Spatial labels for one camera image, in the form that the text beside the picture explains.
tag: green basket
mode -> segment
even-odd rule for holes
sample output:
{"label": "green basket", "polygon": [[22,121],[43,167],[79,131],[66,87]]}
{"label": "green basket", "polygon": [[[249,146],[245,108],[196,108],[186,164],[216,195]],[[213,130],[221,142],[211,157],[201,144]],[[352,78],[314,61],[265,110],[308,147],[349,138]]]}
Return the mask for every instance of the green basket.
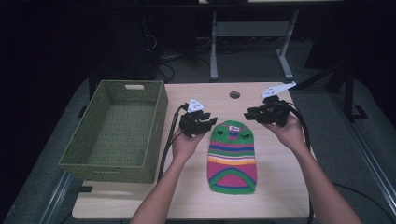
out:
{"label": "green basket", "polygon": [[83,180],[153,183],[167,106],[161,81],[102,81],[59,165]]}

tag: yellow stripe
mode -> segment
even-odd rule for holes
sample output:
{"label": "yellow stripe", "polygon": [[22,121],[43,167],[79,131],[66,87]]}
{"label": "yellow stripe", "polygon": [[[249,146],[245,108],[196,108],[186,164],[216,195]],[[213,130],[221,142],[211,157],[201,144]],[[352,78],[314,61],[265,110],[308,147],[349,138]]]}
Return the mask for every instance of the yellow stripe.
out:
{"label": "yellow stripe", "polygon": [[254,159],[244,159],[244,160],[240,160],[240,161],[232,161],[232,160],[222,160],[219,158],[209,157],[208,161],[220,163],[220,164],[224,164],[224,165],[253,165],[253,164],[256,164],[256,160],[254,160]]}

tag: knitted hat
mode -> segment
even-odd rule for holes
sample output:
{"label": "knitted hat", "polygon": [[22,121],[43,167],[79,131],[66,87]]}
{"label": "knitted hat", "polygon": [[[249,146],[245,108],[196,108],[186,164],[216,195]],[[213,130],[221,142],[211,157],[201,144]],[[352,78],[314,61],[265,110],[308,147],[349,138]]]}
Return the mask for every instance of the knitted hat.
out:
{"label": "knitted hat", "polygon": [[215,192],[249,194],[257,183],[253,132],[227,120],[213,130],[207,157],[207,179]]}

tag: person's left arm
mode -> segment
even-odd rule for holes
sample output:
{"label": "person's left arm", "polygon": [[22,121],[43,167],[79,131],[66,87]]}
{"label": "person's left arm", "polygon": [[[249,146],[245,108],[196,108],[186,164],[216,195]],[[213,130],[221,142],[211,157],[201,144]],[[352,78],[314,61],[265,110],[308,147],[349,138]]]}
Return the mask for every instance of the person's left arm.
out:
{"label": "person's left arm", "polygon": [[146,199],[137,208],[131,224],[164,223],[175,193],[178,178],[187,160],[194,153],[198,143],[205,136],[204,133],[188,138],[180,129],[174,133],[175,141],[172,144],[173,159],[161,180],[148,194]]}

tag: person's right arm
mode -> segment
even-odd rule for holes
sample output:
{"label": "person's right arm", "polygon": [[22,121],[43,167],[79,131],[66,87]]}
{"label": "person's right arm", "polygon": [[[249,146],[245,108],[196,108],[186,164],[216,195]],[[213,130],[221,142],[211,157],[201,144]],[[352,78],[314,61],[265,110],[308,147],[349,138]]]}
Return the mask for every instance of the person's right arm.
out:
{"label": "person's right arm", "polygon": [[324,174],[308,150],[297,118],[289,115],[287,124],[282,128],[274,124],[263,124],[263,126],[272,131],[279,141],[293,152],[299,162],[319,223],[361,223],[358,215]]}

